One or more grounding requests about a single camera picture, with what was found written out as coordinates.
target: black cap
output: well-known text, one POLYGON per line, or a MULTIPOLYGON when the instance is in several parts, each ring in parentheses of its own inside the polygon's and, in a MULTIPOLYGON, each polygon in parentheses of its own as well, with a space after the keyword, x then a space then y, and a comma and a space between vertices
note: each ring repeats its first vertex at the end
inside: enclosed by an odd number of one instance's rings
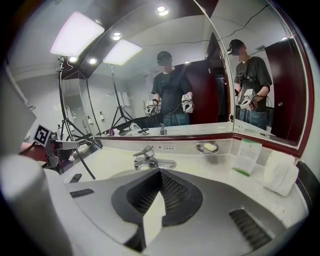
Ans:
POLYGON ((238 55, 236 50, 240 49, 244 45, 245 44, 239 39, 231 40, 229 49, 227 50, 228 55, 238 55))
POLYGON ((171 66, 172 56, 167 51, 161 51, 156 56, 156 61, 158 62, 158 66, 171 66))

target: countertop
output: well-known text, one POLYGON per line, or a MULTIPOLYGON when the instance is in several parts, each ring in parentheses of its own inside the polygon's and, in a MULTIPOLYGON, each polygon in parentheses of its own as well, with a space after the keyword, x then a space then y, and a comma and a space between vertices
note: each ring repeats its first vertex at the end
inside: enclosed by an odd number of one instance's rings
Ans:
MULTIPOLYGON (((103 147, 85 158, 85 162, 95 175, 96 180, 104 180, 120 175, 121 172, 126 170, 134 172, 134 158, 132 155, 135 153, 136 151, 132 150, 103 147)), ((259 164, 255 165, 251 176, 247 177, 231 169, 236 159, 231 154, 207 156, 198 153, 156 153, 155 157, 157 159, 176 161, 177 166, 174 170, 177 172, 184 172, 231 185, 271 211, 286 227, 292 226, 308 215, 306 203, 296 185, 293 186, 287 197, 283 197, 262 186, 264 167, 259 164)), ((65 183, 68 183, 77 173, 82 174, 79 182, 92 181, 81 162, 63 173, 61 177, 65 183)))

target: tripod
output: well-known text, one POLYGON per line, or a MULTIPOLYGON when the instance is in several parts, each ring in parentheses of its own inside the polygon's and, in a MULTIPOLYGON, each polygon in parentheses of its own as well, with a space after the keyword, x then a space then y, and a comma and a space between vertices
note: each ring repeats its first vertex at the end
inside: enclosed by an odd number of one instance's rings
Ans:
MULTIPOLYGON (((113 65, 111 65, 111 76, 112 76, 112 82, 113 82, 113 88, 114 88, 114 92, 115 92, 115 98, 116 98, 116 102, 117 102, 117 107, 116 107, 116 111, 113 117, 113 121, 112 121, 112 125, 111 125, 111 130, 113 130, 115 128, 115 126, 117 125, 117 123, 119 123, 119 121, 121 119, 124 120, 125 122, 125 126, 129 127, 129 129, 131 130, 130 126, 128 125, 128 122, 133 122, 134 119, 131 117, 131 115, 124 109, 123 106, 120 105, 120 101, 119 101, 119 97, 118 97, 118 91, 117 91, 117 87, 116 87, 116 80, 115 80, 115 67, 113 65), (120 117, 119 119, 115 122, 116 117, 117 117, 117 113, 118 111, 120 112, 120 117)), ((144 129, 142 129, 139 125, 137 125, 145 134, 147 133, 144 129)))
MULTIPOLYGON (((70 122, 70 120, 67 118, 66 115, 66 110, 65 110, 65 102, 64 102, 64 94, 63 94, 63 90, 62 90, 62 72, 64 70, 63 65, 64 65, 64 57, 61 56, 58 59, 58 64, 59 64, 59 69, 57 70, 59 72, 59 94, 60 94, 60 104, 61 104, 61 111, 62 111, 62 116, 63 116, 63 121, 62 121, 62 127, 61 127, 61 134, 63 134, 63 129, 64 129, 64 124, 65 124, 65 128, 66 131, 68 132, 69 138, 72 142, 74 142, 74 138, 73 135, 71 133, 70 127, 69 125, 71 124, 78 132, 80 132, 84 137, 86 137, 86 135, 84 135, 72 122, 70 122)), ((89 167, 87 166, 87 164, 85 163, 84 159, 82 158, 82 156, 80 155, 78 149, 75 149, 80 161, 82 162, 84 168, 86 169, 86 171, 90 174, 90 176, 92 177, 92 179, 96 179, 96 177, 93 175, 93 173, 90 171, 89 167)))

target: robotic hand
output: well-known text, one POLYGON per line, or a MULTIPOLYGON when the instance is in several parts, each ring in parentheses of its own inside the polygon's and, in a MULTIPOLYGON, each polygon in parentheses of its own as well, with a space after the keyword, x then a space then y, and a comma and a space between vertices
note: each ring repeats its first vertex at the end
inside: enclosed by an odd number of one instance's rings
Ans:
POLYGON ((256 92, 253 89, 246 90, 244 94, 244 100, 242 104, 240 105, 241 109, 245 110, 255 110, 258 106, 256 102, 256 92))
POLYGON ((157 106, 154 104, 152 100, 149 100, 145 106, 145 112, 148 117, 151 117, 157 113, 157 106))
POLYGON ((189 94, 182 96, 181 104, 184 113, 192 113, 194 111, 194 103, 189 94))

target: recessed light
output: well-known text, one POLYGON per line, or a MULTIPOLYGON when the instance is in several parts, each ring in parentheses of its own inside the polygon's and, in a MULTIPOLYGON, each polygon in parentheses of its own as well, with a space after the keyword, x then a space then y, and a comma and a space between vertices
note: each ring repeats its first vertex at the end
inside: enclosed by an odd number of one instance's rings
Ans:
POLYGON ((99 25, 102 25, 102 22, 101 22, 100 19, 97 19, 97 18, 96 18, 94 21, 95 21, 96 23, 98 23, 99 25))
POLYGON ((160 5, 156 8, 155 13, 159 16, 166 16, 169 13, 169 9, 164 5, 160 5))
POLYGON ((97 60, 96 60, 95 58, 91 58, 91 59, 89 60, 89 63, 90 63, 90 64, 96 64, 96 63, 97 63, 97 60))
POLYGON ((111 36, 112 40, 118 41, 121 39, 121 33, 120 32, 114 32, 111 36))
POLYGON ((68 59, 70 62, 76 62, 78 60, 77 57, 69 57, 68 59))
POLYGON ((160 5, 158 8, 157 8, 157 11, 159 12, 159 13, 162 13, 162 12, 164 12, 166 10, 166 7, 164 7, 163 5, 160 5))

